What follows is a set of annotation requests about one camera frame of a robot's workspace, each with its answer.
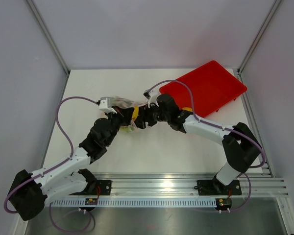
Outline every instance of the white wall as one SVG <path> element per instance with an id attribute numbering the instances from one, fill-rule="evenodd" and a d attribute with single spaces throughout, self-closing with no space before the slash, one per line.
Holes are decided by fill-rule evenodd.
<path id="1" fill-rule="evenodd" d="M 243 79 L 274 172 L 294 205 L 294 0 L 283 2 Z"/>
<path id="2" fill-rule="evenodd" d="M 0 235 L 16 218 L 3 210 L 15 174 L 41 165 L 65 80 L 25 1 L 0 0 Z"/>
<path id="3" fill-rule="evenodd" d="M 273 0 L 35 0 L 70 69 L 237 68 Z"/>

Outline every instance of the white tabletop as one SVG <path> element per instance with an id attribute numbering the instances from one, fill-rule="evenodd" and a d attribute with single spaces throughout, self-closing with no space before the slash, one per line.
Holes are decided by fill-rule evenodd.
<path id="1" fill-rule="evenodd" d="M 102 96 L 117 95 L 144 101 L 143 92 L 152 85 L 176 79 L 191 70 L 72 70 L 63 98 L 78 95 L 99 100 Z M 98 106 L 85 100 L 69 100 L 59 112 L 60 123 L 74 146 L 86 138 L 99 117 Z M 247 124 L 240 97 L 207 118 L 224 124 Z M 167 123 L 132 133 L 119 132 L 107 149 L 105 155 L 87 168 L 98 173 L 213 173 L 226 163 L 222 146 L 200 136 L 176 132 Z M 44 166 L 69 152 L 67 140 L 55 126 Z M 260 173 L 261 169 L 249 172 Z"/>

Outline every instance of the purple cable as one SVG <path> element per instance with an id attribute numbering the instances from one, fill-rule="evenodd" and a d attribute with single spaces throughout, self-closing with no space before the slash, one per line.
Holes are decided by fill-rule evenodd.
<path id="1" fill-rule="evenodd" d="M 57 225 L 55 224 L 55 222 L 54 222 L 54 220 L 53 220 L 53 218 L 52 218 L 52 213 L 51 213 L 51 203 L 49 204 L 49 217 L 50 217 L 51 224 L 52 224 L 57 230 L 59 230 L 59 231 L 61 231 L 61 232 L 63 232 L 63 233 L 67 233 L 67 234 L 80 234 L 80 233 L 85 232 L 85 231 L 88 229 L 90 223 L 92 222 L 92 219 L 94 220 L 94 225 L 95 225 L 95 218 L 93 217 L 93 215 L 92 215 L 89 211 L 86 211 L 86 212 L 87 212 L 88 215 L 89 215 L 89 220 L 88 220 L 87 225 L 86 225 L 83 229 L 81 229 L 81 230 L 79 230 L 79 231 L 68 231 L 68 230 L 61 229 L 59 226 L 57 226 Z"/>
<path id="2" fill-rule="evenodd" d="M 193 110 L 193 116 L 194 116 L 194 118 L 195 118 L 198 122 L 202 122 L 202 123 L 205 123 L 205 124 L 207 124 L 207 125 L 210 125 L 210 126 L 213 126 L 213 127 L 219 128 L 219 129 L 222 129 L 222 126 L 220 126 L 220 125 L 216 125 L 216 124 L 210 123 L 210 122 L 208 122 L 208 121 L 200 120 L 200 119 L 197 117 L 196 112 L 195 112 L 195 104 L 194 104 L 193 93 L 192 93 L 191 89 L 190 89 L 186 84 L 184 84 L 183 82 L 176 81 L 176 80 L 171 80 L 171 79 L 170 79 L 170 80 L 164 80 L 164 81 L 159 82 L 159 83 L 157 83 L 156 85 L 152 86 L 150 89 L 147 90 L 147 92 L 150 92 L 152 89 L 154 89 L 155 87 L 157 87 L 157 86 L 159 86 L 160 84 L 165 83 L 165 82 L 176 82 L 176 83 L 179 83 L 179 84 L 183 85 L 183 86 L 188 90 L 188 92 L 189 92 L 189 94 L 190 94 L 190 97 L 191 97 L 191 106 L 192 106 L 192 110 Z M 259 151 L 260 151 L 260 153 L 261 153 L 261 156 L 262 156 L 262 162 L 261 162 L 259 165 L 250 166 L 249 168 L 258 168 L 258 167 L 262 167 L 262 166 L 266 163 L 266 158 L 267 158 L 267 156 L 266 156 L 264 150 L 262 149 L 262 147 L 261 147 L 257 142 L 255 142 L 255 141 L 252 140 L 250 137 L 248 137 L 248 136 L 246 136 L 246 135 L 244 135 L 244 134 L 242 134 L 241 132 L 238 132 L 238 131 L 236 131 L 236 130 L 233 130 L 233 129 L 230 129 L 230 128 L 225 128 L 225 130 L 226 130 L 226 131 L 233 132 L 233 133 L 235 133 L 235 134 L 237 134 L 237 135 L 239 135 L 239 136 L 241 136 L 241 137 L 247 139 L 248 141 L 250 141 L 253 145 L 255 145 L 255 146 L 259 149 Z"/>
<path id="3" fill-rule="evenodd" d="M 73 153 L 74 153 L 74 147 L 73 147 L 73 143 L 70 139 L 70 137 L 67 135 L 67 133 L 63 130 L 62 126 L 60 125 L 60 122 L 59 122 L 59 110 L 60 110 L 60 107 L 61 105 L 65 102 L 65 101 L 68 101 L 70 99 L 84 99 L 84 100 L 87 100 L 91 103 L 94 103 L 94 104 L 98 104 L 96 101 L 93 101 L 89 98 L 85 98 L 85 97 L 82 97 L 82 96 L 71 96 L 71 97 L 68 97 L 68 98 L 65 98 L 64 100 L 62 100 L 57 109 L 56 109 L 56 114 L 55 114 L 55 122 L 57 123 L 60 131 L 62 132 L 62 134 L 65 136 L 65 138 L 68 140 L 69 144 L 70 144 L 70 148 L 71 148 L 71 154 L 70 154 L 70 158 L 73 156 Z"/>

